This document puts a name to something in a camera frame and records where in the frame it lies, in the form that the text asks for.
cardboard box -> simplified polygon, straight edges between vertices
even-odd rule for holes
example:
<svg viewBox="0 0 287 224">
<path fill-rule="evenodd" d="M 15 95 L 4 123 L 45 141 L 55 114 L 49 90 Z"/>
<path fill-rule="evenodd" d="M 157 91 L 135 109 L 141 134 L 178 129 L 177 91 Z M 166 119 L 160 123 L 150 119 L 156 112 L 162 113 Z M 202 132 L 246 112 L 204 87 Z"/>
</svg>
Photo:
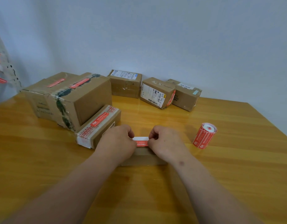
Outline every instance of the cardboard box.
<svg viewBox="0 0 287 224">
<path fill-rule="evenodd" d="M 175 84 L 177 87 L 172 104 L 191 112 L 202 90 L 173 79 L 169 79 L 168 82 Z"/>
<path fill-rule="evenodd" d="M 45 99 L 45 95 L 53 93 L 59 85 L 63 86 L 67 84 L 68 80 L 75 77 L 77 75 L 60 72 L 24 88 L 22 92 L 25 94 L 35 115 L 39 118 L 53 120 L 52 112 Z"/>
<path fill-rule="evenodd" d="M 139 97 L 142 74 L 112 70 L 108 77 L 111 82 L 112 95 Z"/>
<path fill-rule="evenodd" d="M 175 92 L 175 84 L 148 78 L 142 81 L 140 99 L 157 108 L 165 109 L 171 105 Z"/>
<path fill-rule="evenodd" d="M 112 105 L 110 80 L 87 72 L 45 98 L 57 124 L 75 131 L 104 105 Z"/>
<path fill-rule="evenodd" d="M 137 141 L 137 148 L 133 155 L 121 164 L 121 166 L 149 166 L 149 165 L 164 165 L 167 164 L 160 159 L 149 147 L 148 137 L 134 137 Z"/>
<path fill-rule="evenodd" d="M 105 105 L 85 124 L 77 129 L 76 142 L 87 148 L 96 148 L 104 132 L 117 126 L 121 120 L 121 110 Z"/>
</svg>

shipping box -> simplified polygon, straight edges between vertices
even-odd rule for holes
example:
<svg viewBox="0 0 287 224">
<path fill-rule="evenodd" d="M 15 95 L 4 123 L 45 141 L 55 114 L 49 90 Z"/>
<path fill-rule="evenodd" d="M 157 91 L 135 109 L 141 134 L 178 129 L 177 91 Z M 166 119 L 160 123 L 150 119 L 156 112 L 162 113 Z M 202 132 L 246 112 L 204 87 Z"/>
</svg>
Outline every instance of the shipping box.
<svg viewBox="0 0 287 224">
<path fill-rule="evenodd" d="M 60 72 L 24 88 L 22 92 L 25 94 L 35 115 L 39 118 L 53 120 L 45 95 L 53 93 L 59 85 L 66 85 L 70 79 L 76 76 L 67 72 Z"/>
<path fill-rule="evenodd" d="M 138 98 L 142 74 L 112 70 L 108 77 L 112 95 Z"/>
<path fill-rule="evenodd" d="M 167 162 L 160 159 L 148 147 L 148 137 L 134 137 L 133 140 L 137 142 L 137 147 L 133 155 L 124 161 L 121 166 L 149 166 L 167 164 Z"/>
<path fill-rule="evenodd" d="M 140 99 L 157 108 L 167 108 L 174 98 L 176 85 L 156 78 L 142 81 Z"/>
<path fill-rule="evenodd" d="M 76 142 L 87 148 L 95 149 L 104 132 L 117 126 L 121 120 L 121 110 L 111 105 L 105 105 L 75 133 Z"/>
<path fill-rule="evenodd" d="M 202 90 L 173 79 L 169 79 L 168 82 L 175 84 L 177 87 L 172 104 L 191 112 Z"/>
<path fill-rule="evenodd" d="M 57 124 L 75 131 L 104 105 L 112 105 L 110 80 L 87 72 L 45 98 Z"/>
</svg>

